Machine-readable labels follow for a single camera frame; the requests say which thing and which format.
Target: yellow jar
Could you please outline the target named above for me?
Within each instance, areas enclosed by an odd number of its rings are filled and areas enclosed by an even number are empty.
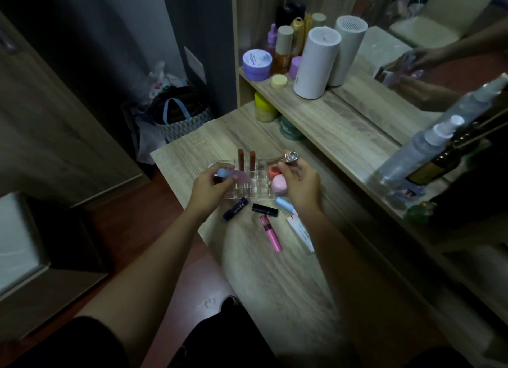
[[[254,103],[256,104],[256,119],[258,121],[268,123],[277,119],[279,112],[259,92],[254,94]]]

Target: door handle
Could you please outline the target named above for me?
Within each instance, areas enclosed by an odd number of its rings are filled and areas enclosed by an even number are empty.
[[[2,27],[0,27],[0,44],[7,54],[16,54],[19,51],[19,46]]]

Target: forearm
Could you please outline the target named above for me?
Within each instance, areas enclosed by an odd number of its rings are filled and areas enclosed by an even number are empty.
[[[425,350],[447,345],[322,212],[303,213],[300,218],[365,367],[400,368]]]
[[[460,59],[508,48],[508,18],[485,30],[445,46],[447,60]]]
[[[111,329],[139,366],[164,317],[202,217],[184,211],[136,261],[78,314]]]

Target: wall outlet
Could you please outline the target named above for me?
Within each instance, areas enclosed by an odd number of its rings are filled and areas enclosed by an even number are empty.
[[[205,68],[203,67],[203,64],[198,60],[198,58],[196,58],[196,56],[194,56],[193,53],[191,53],[187,46],[184,46],[183,49],[185,50],[185,55],[187,56],[187,63],[189,64],[189,67],[206,84]]]

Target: white speaker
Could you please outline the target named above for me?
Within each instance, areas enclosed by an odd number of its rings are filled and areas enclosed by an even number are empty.
[[[332,73],[328,79],[330,86],[341,86],[344,84],[347,72],[355,60],[356,53],[360,48],[360,44],[362,44],[365,31],[368,28],[369,26],[365,20],[353,17],[352,15],[344,15],[337,18],[335,30],[342,37],[342,42],[339,46],[339,53],[333,63]]]
[[[306,99],[323,95],[337,55],[340,34],[330,27],[314,27],[307,36],[293,90]]]

